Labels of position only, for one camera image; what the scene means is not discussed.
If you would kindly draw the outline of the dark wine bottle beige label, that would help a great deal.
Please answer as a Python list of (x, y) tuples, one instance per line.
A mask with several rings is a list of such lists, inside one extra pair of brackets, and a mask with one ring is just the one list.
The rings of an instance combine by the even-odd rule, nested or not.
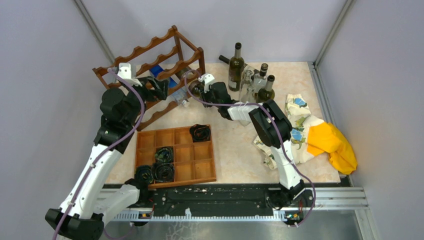
[(200, 82), (197, 78), (197, 73), (192, 71), (190, 67), (185, 67), (182, 70), (178, 71), (175, 74), (181, 81), (186, 78), (188, 84), (188, 90), (197, 98), (202, 97), (202, 92), (204, 91), (204, 84)]

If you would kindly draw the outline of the blue square glass bottle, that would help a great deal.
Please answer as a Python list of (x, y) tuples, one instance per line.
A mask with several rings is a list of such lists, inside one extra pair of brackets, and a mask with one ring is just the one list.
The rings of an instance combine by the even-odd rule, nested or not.
[(170, 93), (172, 89), (176, 89), (177, 85), (181, 82), (183, 74), (188, 70), (188, 68), (184, 68), (183, 70), (177, 72), (174, 76), (175, 79), (172, 77), (165, 78), (168, 82), (168, 95), (172, 97), (172, 99), (178, 104), (182, 105), (183, 107), (187, 108), (190, 105), (190, 102), (188, 100), (188, 94), (187, 94), (187, 88), (185, 86), (182, 86), (181, 88), (177, 89), (175, 92)]

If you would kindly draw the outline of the dark wine bottle grey label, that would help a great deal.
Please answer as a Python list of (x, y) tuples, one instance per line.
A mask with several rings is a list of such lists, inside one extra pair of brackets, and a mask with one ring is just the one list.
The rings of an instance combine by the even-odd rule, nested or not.
[(245, 61), (241, 56), (242, 44), (237, 42), (234, 48), (234, 56), (230, 58), (228, 64), (228, 87), (231, 91), (237, 92), (240, 90)]

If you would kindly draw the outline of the brown wooden wine rack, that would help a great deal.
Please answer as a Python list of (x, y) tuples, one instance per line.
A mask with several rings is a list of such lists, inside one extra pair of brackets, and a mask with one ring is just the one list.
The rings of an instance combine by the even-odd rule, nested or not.
[[(167, 33), (162, 37), (153, 37), (150, 41), (150, 43), (147, 46), (136, 46), (132, 53), (128, 56), (118, 56), (114, 59), (114, 62), (109, 67), (117, 67), (120, 63), (127, 63), (136, 57), (139, 57), (140, 55), (150, 51), (154, 47), (160, 45), (161, 43), (167, 41), (168, 39), (173, 38), (175, 42), (175, 46), (171, 49), (171, 51), (167, 54), (159, 54), (155, 61), (151, 63), (144, 63), (141, 65), (140, 69), (137, 70), (136, 76), (139, 76), (149, 70), (151, 70), (153, 67), (158, 66), (163, 61), (169, 59), (170, 57), (174, 55), (178, 55), (179, 61), (175, 63), (175, 65), (172, 68), (165, 69), (163, 72), (160, 72), (157, 76), (157, 79), (164, 80), (166, 78), (171, 77), (172, 75), (175, 75), (177, 72), (183, 70), (184, 68), (190, 68), (190, 64), (198, 61), (199, 68), (194, 69), (198, 71), (194, 71), (194, 76), (192, 78), (187, 79), (187, 84), (195, 79), (197, 79), (199, 76), (206, 73), (206, 67), (205, 67), (205, 58), (204, 58), (204, 51), (201, 47), (196, 47), (190, 40), (188, 40), (183, 34), (181, 34), (178, 31), (177, 26), (172, 25), (171, 28), (168, 29)], [(183, 56), (183, 50), (181, 46), (181, 41), (184, 42), (189, 48), (191, 48), (194, 53), (192, 54), (190, 59), (185, 60)], [(107, 74), (107, 68), (109, 67), (97, 67), (93, 68), (94, 74), (97, 76), (97, 78), (100, 80), (100, 82), (104, 85), (106, 89), (110, 88), (118, 88), (121, 86), (121, 83), (109, 83), (107, 84), (104, 80), (103, 76)], [(158, 120), (160, 117), (168, 113), (169, 111), (173, 110), (175, 107), (177, 107), (177, 103), (172, 101), (167, 105), (167, 107), (164, 110), (156, 111), (152, 114), (152, 117), (148, 119), (145, 122), (142, 122), (137, 130), (141, 131), (145, 129), (147, 126)]]

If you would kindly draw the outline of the wooden compartment tray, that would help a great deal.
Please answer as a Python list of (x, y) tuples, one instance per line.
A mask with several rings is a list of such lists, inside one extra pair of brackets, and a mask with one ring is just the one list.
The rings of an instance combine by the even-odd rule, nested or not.
[(193, 142), (191, 126), (140, 131), (136, 138), (134, 172), (138, 166), (149, 165), (151, 170), (158, 148), (172, 147), (174, 181), (149, 184), (150, 190), (214, 182), (217, 179), (212, 137), (209, 141)]

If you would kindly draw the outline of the clear glass bottle front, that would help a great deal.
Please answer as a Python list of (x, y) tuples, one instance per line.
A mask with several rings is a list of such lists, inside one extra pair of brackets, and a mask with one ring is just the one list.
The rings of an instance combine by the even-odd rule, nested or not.
[(254, 96), (254, 87), (253, 86), (248, 86), (246, 88), (244, 88), (241, 92), (239, 101), (242, 103), (255, 103), (256, 99)]

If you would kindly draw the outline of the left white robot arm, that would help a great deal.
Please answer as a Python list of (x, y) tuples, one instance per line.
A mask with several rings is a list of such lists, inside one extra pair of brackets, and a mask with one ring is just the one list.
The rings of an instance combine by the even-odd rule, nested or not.
[(105, 226), (125, 208), (149, 203), (147, 184), (134, 178), (106, 199), (98, 199), (106, 179), (140, 125), (146, 104), (168, 97), (167, 79), (147, 76), (120, 82), (124, 89), (109, 88), (101, 97), (101, 125), (81, 175), (60, 206), (49, 209), (45, 215), (54, 229), (53, 239), (62, 236), (71, 240), (98, 240)]

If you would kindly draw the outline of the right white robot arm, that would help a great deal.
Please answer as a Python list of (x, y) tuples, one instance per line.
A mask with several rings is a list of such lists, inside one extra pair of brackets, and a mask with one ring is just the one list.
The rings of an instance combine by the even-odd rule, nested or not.
[(287, 206), (295, 206), (305, 191), (305, 184), (293, 160), (290, 150), (290, 121), (274, 100), (264, 103), (240, 102), (232, 99), (224, 82), (205, 86), (195, 81), (188, 87), (189, 93), (204, 107), (217, 107), (220, 115), (231, 121), (247, 121), (254, 126), (261, 142), (269, 147), (277, 165), (281, 199)]

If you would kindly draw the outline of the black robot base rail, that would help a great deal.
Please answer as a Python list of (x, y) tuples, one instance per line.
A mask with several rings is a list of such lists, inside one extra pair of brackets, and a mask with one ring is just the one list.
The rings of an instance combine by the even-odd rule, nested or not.
[(313, 211), (356, 211), (369, 207), (360, 187), (307, 187), (287, 200), (277, 184), (195, 184), (158, 188), (146, 203), (135, 203), (116, 222), (281, 222), (299, 226)]

